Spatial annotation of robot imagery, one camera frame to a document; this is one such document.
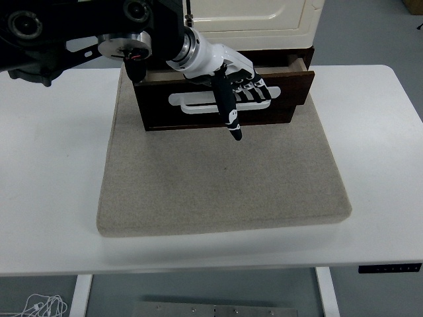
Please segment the white table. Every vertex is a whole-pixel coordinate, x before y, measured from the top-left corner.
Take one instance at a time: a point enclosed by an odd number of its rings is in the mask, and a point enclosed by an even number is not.
[[[119,69],[52,87],[0,73],[0,275],[423,260],[423,124],[385,66],[313,67],[311,95],[352,215],[315,225],[103,238],[96,209]]]

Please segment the beige felt mat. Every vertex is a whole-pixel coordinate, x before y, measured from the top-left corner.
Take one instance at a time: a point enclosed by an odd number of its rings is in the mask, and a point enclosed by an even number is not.
[[[145,132],[124,73],[97,227],[157,236],[336,223],[351,206],[313,101],[289,124]]]

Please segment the white cable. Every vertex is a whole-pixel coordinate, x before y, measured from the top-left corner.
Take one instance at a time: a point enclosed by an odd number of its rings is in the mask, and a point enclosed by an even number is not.
[[[39,297],[46,302],[37,302],[29,305],[32,297]],[[0,313],[0,315],[12,315],[11,317],[63,317],[67,310],[67,304],[63,302],[59,295],[46,296],[40,294],[30,295],[24,307],[24,310],[18,314]]]

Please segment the white drawer handle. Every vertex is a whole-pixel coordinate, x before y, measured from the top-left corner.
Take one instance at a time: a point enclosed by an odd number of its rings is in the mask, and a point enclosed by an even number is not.
[[[279,97],[281,90],[279,87],[268,87],[272,99]],[[245,93],[249,100],[252,96]],[[269,107],[271,100],[263,100],[261,103],[257,102],[243,102],[237,103],[238,111],[245,110],[261,110]],[[202,92],[182,92],[178,94],[171,94],[169,96],[169,104],[172,106],[180,106],[181,110],[186,114],[210,114],[217,111],[216,101],[212,91]]]

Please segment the drawer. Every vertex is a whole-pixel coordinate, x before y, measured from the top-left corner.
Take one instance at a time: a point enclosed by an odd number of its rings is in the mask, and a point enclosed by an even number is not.
[[[268,87],[279,87],[282,92],[272,99],[268,108],[240,111],[240,124],[290,122],[295,107],[304,104],[313,82],[314,72],[307,70],[313,50],[243,53],[253,61]],[[145,80],[134,85],[146,131],[225,126],[218,113],[187,114],[169,103],[171,94],[211,91],[210,87],[189,83],[176,71],[149,69]]]

